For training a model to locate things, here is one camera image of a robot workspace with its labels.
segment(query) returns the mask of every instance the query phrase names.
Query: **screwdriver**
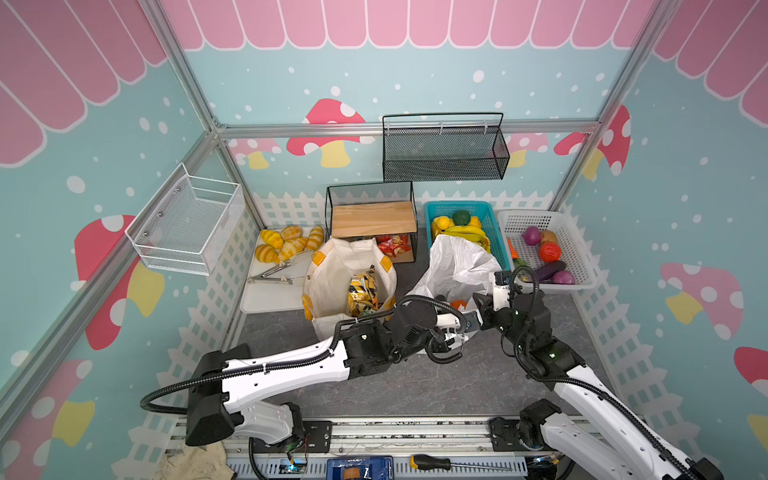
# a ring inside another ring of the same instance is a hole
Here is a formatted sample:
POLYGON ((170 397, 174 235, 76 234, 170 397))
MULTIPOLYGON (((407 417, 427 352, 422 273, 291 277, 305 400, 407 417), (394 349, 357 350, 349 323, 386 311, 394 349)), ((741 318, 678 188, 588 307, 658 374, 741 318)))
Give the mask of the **screwdriver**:
POLYGON ((484 470, 504 470, 506 472, 516 472, 512 468, 504 467, 486 467, 483 465, 469 465, 466 463, 451 463, 450 458, 435 458, 429 455, 414 455, 411 457, 411 467, 416 470, 434 470, 435 468, 442 468, 443 470, 450 470, 451 467, 466 467, 466 468, 482 468, 484 470))

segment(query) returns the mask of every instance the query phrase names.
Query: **white plastic bag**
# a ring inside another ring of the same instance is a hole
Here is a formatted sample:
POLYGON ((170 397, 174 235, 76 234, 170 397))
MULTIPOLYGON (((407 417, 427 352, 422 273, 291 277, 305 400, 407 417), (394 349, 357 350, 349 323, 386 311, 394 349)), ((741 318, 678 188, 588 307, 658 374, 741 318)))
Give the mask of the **white plastic bag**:
POLYGON ((448 303, 463 300, 469 308, 472 294, 490 292, 490 273, 501 269, 496 258, 479 245, 438 235, 429 250, 429 268, 408 294, 432 298, 443 295, 448 303))
POLYGON ((302 303, 304 315, 312 320, 319 339, 330 338, 337 322, 351 318, 347 304, 349 281, 371 265, 376 269, 379 310, 390 309, 395 304, 397 273, 374 239, 347 242, 332 238, 314 253, 306 271, 302 303))

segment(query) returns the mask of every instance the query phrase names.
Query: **blue plastic basket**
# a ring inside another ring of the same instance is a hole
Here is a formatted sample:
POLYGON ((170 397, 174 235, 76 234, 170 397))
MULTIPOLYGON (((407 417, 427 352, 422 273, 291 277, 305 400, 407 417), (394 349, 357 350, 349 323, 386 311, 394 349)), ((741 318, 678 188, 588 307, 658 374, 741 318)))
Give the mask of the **blue plastic basket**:
POLYGON ((453 218, 457 210, 467 210, 470 215, 480 219, 482 229, 485 235, 491 241, 491 253, 496 257, 502 270, 511 270, 509 260, 504 248, 504 237, 502 231, 498 228, 496 216, 493 214, 493 207, 488 202, 478 202, 473 200, 447 200, 440 202, 427 202, 424 204, 424 215, 427 219, 427 245, 432 248, 432 231, 430 226, 437 217, 446 216, 453 218))

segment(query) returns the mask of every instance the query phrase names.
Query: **wall-mounted basket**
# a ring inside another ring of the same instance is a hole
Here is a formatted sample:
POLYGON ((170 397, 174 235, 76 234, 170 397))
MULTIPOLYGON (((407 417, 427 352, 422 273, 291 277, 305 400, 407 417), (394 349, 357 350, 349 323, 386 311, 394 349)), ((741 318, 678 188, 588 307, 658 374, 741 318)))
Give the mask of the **wall-mounted basket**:
POLYGON ((144 264, 210 275, 245 209, 239 184, 193 177, 184 164, 125 230, 144 264))
POLYGON ((385 115, 384 181, 504 178, 509 150, 503 118, 497 112, 385 115))

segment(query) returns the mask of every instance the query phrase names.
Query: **wooden block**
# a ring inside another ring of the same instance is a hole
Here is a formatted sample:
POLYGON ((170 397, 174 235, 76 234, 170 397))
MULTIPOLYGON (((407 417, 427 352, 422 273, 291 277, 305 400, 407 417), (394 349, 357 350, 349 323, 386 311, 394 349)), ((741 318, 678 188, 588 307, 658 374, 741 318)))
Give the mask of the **wooden block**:
POLYGON ((341 205, 333 208, 336 238, 416 232, 416 217, 411 202, 341 205))

